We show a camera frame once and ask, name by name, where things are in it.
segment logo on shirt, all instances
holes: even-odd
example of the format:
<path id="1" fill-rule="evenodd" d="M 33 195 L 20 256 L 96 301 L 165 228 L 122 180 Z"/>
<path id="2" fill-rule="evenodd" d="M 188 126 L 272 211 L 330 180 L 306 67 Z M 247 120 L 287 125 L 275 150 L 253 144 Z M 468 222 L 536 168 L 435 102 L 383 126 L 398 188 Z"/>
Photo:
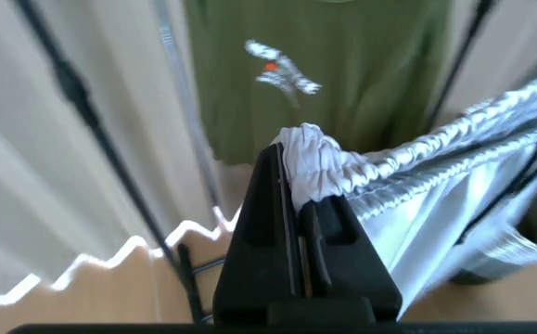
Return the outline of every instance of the logo on shirt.
<path id="1" fill-rule="evenodd" d="M 307 95 L 314 95 L 320 90 L 321 84 L 307 79 L 293 61 L 279 50 L 254 40 L 246 42 L 246 50 L 255 57 L 267 60 L 262 74 L 256 78 L 256 81 L 278 87 L 295 103 L 297 101 L 295 89 Z"/>

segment green t-shirt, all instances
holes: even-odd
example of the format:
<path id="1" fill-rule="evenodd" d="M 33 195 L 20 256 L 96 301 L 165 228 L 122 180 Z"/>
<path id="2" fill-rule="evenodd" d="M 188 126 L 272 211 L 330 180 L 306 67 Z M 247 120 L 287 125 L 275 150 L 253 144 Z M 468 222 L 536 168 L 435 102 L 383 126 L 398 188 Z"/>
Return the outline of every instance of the green t-shirt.
<path id="1" fill-rule="evenodd" d="M 200 112 L 217 160 L 254 162 L 280 128 L 342 148 L 424 132 L 448 0 L 185 0 Z"/>

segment wooden floor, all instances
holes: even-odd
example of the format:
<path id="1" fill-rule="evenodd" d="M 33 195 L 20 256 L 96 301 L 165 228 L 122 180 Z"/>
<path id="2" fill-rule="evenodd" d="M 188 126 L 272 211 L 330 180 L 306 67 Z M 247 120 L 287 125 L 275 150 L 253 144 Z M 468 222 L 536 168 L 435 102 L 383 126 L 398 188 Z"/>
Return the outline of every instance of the wooden floor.
<path id="1" fill-rule="evenodd" d="M 224 254 L 230 235 L 216 240 L 188 232 L 183 242 L 194 265 Z M 220 267 L 198 276 L 203 306 L 211 296 Z M 122 322 L 183 323 L 191 320 L 184 291 L 162 257 L 136 248 L 111 269 L 88 264 L 62 291 L 37 287 L 20 301 L 0 306 L 0 333 L 27 323 Z M 537 320 L 537 267 L 499 283 L 461 287 L 446 285 L 416 303 L 403 321 Z"/>

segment orange spot on shirt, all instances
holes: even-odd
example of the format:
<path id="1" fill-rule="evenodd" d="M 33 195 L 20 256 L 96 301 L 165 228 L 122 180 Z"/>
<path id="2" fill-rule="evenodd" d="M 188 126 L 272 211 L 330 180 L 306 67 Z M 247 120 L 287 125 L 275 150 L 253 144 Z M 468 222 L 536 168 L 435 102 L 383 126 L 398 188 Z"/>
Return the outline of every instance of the orange spot on shirt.
<path id="1" fill-rule="evenodd" d="M 268 63 L 268 64 L 266 64 L 266 66 L 264 66 L 264 70 L 265 71 L 276 71 L 276 70 L 278 70 L 278 65 L 276 65 L 274 63 Z"/>

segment curtain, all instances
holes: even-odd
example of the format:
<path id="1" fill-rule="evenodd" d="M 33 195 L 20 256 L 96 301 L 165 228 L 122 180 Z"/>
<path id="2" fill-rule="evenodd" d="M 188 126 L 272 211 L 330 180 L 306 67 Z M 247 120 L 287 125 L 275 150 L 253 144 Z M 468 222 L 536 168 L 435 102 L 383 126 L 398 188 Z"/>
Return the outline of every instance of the curtain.
<path id="1" fill-rule="evenodd" d="M 36 5 L 165 235 L 184 220 L 213 229 L 210 187 L 153 4 Z M 107 260 L 131 236 L 154 245 L 15 3 L 0 0 L 0 294 L 31 275 L 53 283 L 79 254 Z"/>

